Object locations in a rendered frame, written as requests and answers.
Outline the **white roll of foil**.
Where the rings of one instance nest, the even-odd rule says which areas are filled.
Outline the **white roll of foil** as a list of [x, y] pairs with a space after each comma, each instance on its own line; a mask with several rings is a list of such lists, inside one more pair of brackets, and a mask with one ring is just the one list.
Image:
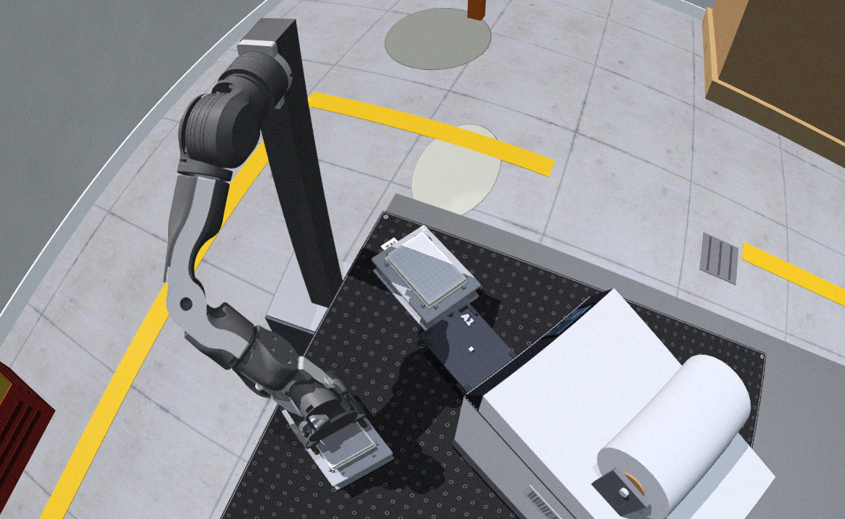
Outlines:
[[690, 357], [643, 410], [598, 451], [601, 476], [616, 469], [642, 485], [664, 519], [735, 439], [750, 416], [748, 390], [718, 358]]

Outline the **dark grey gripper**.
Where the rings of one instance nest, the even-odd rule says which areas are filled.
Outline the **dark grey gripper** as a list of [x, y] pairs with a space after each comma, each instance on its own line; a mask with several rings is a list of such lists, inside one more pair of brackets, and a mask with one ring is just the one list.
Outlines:
[[316, 456], [319, 454], [319, 449], [317, 449], [316, 445], [321, 439], [326, 439], [326, 437], [336, 433], [341, 430], [341, 428], [349, 426], [351, 422], [353, 422], [353, 424], [358, 422], [362, 428], [367, 427], [366, 421], [363, 420], [363, 418], [366, 417], [366, 412], [363, 411], [362, 405], [360, 405], [351, 392], [349, 392], [344, 382], [340, 380], [339, 375], [337, 375], [335, 371], [331, 372], [329, 369], [324, 373], [326, 373], [335, 382], [335, 387], [332, 388], [332, 390], [341, 401], [339, 409], [328, 416], [328, 422], [326, 422], [326, 424], [323, 424], [320, 428], [316, 428], [313, 423], [307, 422], [304, 417], [297, 416], [297, 414], [293, 414], [286, 410], [288, 412], [288, 416], [291, 416], [295, 422], [291, 424], [290, 428], [293, 430], [293, 433], [296, 435], [298, 441], [305, 446], [305, 449], [311, 449]]

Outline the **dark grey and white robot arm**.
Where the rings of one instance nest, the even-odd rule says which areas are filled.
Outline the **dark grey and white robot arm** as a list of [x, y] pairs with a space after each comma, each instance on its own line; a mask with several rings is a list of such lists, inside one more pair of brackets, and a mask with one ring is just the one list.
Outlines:
[[190, 344], [222, 368], [234, 369], [252, 392], [273, 397], [320, 428], [341, 405], [332, 378], [300, 357], [287, 339], [254, 326], [229, 303], [211, 308], [195, 278], [198, 251], [224, 221], [234, 173], [229, 169], [240, 167], [257, 147], [261, 122], [282, 107], [293, 83], [274, 40], [241, 40], [237, 50], [212, 92], [192, 99], [179, 125], [177, 173], [183, 175], [177, 177], [169, 216], [167, 312]]

